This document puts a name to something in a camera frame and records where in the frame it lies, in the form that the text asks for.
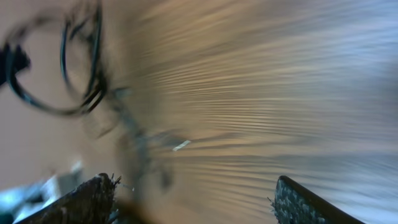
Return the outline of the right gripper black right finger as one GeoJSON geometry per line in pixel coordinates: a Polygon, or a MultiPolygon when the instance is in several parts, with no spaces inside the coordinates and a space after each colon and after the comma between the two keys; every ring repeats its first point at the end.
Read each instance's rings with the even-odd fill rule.
{"type": "Polygon", "coordinates": [[[364,224],[286,175],[277,180],[271,206],[279,224],[364,224]]]}

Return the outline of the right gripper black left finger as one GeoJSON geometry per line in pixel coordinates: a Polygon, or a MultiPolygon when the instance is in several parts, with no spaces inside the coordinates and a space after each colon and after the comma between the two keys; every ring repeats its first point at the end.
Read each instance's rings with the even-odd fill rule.
{"type": "Polygon", "coordinates": [[[106,173],[97,174],[17,224],[105,224],[109,222],[120,180],[106,173]]]}

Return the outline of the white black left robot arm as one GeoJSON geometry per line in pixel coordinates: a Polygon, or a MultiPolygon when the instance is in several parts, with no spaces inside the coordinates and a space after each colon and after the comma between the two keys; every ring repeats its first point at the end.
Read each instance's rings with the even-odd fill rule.
{"type": "Polygon", "coordinates": [[[70,172],[54,174],[30,185],[1,190],[1,223],[17,223],[47,207],[83,182],[79,161],[70,172]]]}

